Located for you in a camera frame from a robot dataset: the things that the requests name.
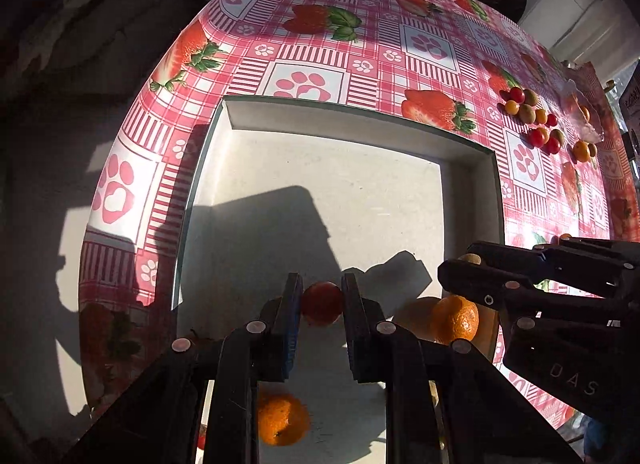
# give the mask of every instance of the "table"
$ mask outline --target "table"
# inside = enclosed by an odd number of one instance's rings
[[[576,165],[564,149],[556,156],[531,149],[520,135],[527,126],[500,110],[500,91],[517,82],[561,117],[567,75],[516,24],[475,0],[211,0],[135,99],[95,192],[79,276],[82,372],[94,417],[174,338],[184,206],[223,95],[359,106],[480,142],[497,156],[511,245],[561,233],[635,238],[628,163],[593,73],[574,74],[606,128],[593,164]],[[561,424],[566,405],[502,367],[500,348],[494,364]]]

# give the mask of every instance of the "strawberry print tablecloth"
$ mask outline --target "strawberry print tablecloth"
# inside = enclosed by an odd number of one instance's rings
[[[619,135],[593,163],[577,165],[565,149],[555,156],[532,149],[527,126],[500,109],[501,91],[519,84],[562,125],[559,68],[517,25],[475,0],[211,0],[140,91],[95,192],[79,276],[82,371],[94,416],[174,338],[184,206],[223,95],[359,106],[490,147],[512,245],[561,233],[618,237],[616,217],[629,235],[638,228],[635,197],[617,197],[625,200],[614,199],[611,210],[606,199],[628,183]],[[571,130],[567,136],[573,144]],[[495,364],[558,426],[567,407],[502,368],[500,349]]]

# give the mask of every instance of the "red tomato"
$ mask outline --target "red tomato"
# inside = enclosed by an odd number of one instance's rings
[[[556,137],[549,137],[549,140],[546,141],[546,150],[551,155],[556,155],[560,151],[560,142]]]
[[[529,138],[529,144],[535,148],[542,148],[545,145],[545,134],[538,128],[532,128],[527,135]]]
[[[511,97],[511,100],[514,100],[518,104],[522,104],[524,102],[524,92],[518,86],[514,86],[511,90],[509,90],[509,97]]]
[[[330,281],[314,283],[302,294],[300,312],[309,325],[331,325],[342,314],[342,291]]]

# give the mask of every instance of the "silver screw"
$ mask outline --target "silver screw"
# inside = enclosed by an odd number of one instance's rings
[[[456,339],[451,344],[451,348],[454,349],[458,354],[468,354],[471,352],[471,343],[466,339]]]
[[[191,348],[191,342],[187,338],[177,338],[171,343],[171,348],[174,352],[186,352]]]
[[[389,335],[396,331],[396,326],[390,321],[381,321],[376,325],[376,330],[381,334]]]
[[[246,324],[246,331],[252,334],[260,334],[264,332],[267,325],[262,321],[252,321]]]
[[[516,325],[518,326],[519,329],[531,330],[533,327],[536,326],[536,322],[531,318],[522,317],[522,318],[518,318],[518,321],[516,321]]]

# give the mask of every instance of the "white tray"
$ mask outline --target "white tray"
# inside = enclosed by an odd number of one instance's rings
[[[282,293],[339,284],[344,270],[387,317],[440,296],[436,269],[474,240],[504,241],[493,152],[405,119],[299,99],[225,97],[198,161],[175,273],[178,335],[222,338]],[[480,307],[474,343],[488,357],[497,322]],[[260,447],[262,463],[384,462],[383,388],[356,384],[341,319],[301,321],[287,390],[312,430],[291,447]]]

